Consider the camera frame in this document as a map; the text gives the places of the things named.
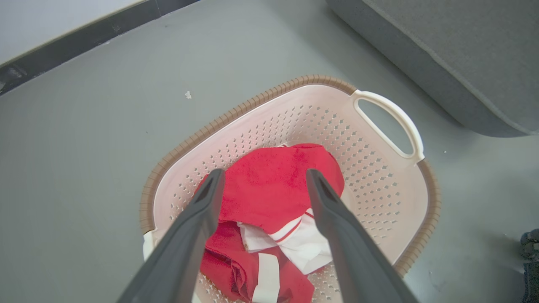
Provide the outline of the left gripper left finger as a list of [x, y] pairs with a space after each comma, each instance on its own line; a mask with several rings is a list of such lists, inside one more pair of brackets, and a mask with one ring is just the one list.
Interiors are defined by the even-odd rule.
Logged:
[[218, 227], [225, 173], [213, 170], [119, 298], [120, 303], [190, 303], [207, 240]]

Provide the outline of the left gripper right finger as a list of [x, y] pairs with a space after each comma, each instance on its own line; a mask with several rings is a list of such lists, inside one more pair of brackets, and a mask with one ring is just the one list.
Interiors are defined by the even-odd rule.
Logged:
[[315, 223], [327, 238], [345, 303], [415, 303], [416, 297], [318, 170], [306, 172]]

